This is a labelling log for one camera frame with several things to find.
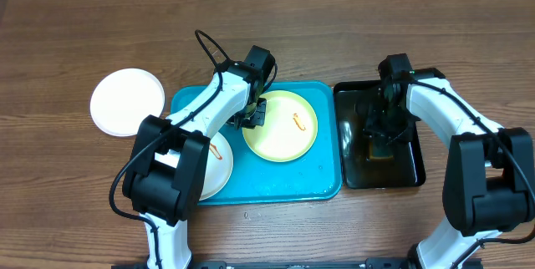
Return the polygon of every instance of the black tray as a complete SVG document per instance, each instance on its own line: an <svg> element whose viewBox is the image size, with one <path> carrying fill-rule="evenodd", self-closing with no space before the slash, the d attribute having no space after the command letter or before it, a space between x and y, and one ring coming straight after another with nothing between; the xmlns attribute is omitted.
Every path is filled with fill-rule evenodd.
<svg viewBox="0 0 535 269"><path fill-rule="evenodd" d="M425 182L424 161L416 127L413 140L392 147L393 159L368 160L367 138L361 136L363 118L354 111L355 102L379 80L343 82L334 86L334 107L339 134L344 183L351 189L420 186Z"/></svg>

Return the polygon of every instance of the blue tray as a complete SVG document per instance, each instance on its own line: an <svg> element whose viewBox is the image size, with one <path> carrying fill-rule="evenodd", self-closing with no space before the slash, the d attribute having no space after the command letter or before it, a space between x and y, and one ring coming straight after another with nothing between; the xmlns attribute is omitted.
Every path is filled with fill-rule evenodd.
<svg viewBox="0 0 535 269"><path fill-rule="evenodd" d="M171 102L171 113L186 107L204 88L181 89ZM310 150L296 160L275 163L255 155L241 130L223 126L219 132L234 154L231 178L220 192L200 201L200 206L327 200L339 192L342 168L331 88L319 81L273 83L270 88L280 89L305 98L318 116L318 136Z"/></svg>

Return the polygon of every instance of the wood grain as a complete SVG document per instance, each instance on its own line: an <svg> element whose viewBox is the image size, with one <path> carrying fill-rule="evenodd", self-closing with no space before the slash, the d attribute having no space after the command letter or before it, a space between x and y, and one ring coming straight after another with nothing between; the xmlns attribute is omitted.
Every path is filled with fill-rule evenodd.
<svg viewBox="0 0 535 269"><path fill-rule="evenodd" d="M278 80L377 79L386 55L408 53L488 118L535 133L535 0L9 0L0 28L1 267L105 268L145 257L143 226L107 201L133 139L99 131L89 98L105 75L135 67L163 83L168 111L178 89L211 78L195 28L234 59L253 44L270 49ZM403 256L443 217L447 150L419 128L421 188L199 208L193 253L233 262ZM488 268L533 268L534 247L489 245L478 256Z"/></svg>

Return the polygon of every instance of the yellow plate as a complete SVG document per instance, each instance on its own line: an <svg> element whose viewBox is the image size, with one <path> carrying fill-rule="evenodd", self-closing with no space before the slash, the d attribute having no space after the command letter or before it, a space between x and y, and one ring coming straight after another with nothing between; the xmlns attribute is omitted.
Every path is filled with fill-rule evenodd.
<svg viewBox="0 0 535 269"><path fill-rule="evenodd" d="M295 160L305 154L318 134L318 118L307 100L285 90L260 97L267 101L264 126L243 129L243 137L258 156L271 161Z"/></svg>

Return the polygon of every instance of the orange mark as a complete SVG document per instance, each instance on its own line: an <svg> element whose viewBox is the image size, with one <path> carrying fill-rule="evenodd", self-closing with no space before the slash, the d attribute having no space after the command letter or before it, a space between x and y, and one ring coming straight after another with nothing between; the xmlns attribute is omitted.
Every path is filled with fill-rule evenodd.
<svg viewBox="0 0 535 269"><path fill-rule="evenodd" d="M305 131L307 129L301 122L301 119L299 119L298 114L293 114L293 121L302 131Z"/></svg>
<svg viewBox="0 0 535 269"><path fill-rule="evenodd" d="M216 147L214 144L212 144L212 143L210 143L210 152L211 152L214 156L216 156L216 158L217 158L218 160L222 160L222 159L223 159L223 156L221 156L221 154L219 154L219 151L217 151L217 147Z"/></svg>

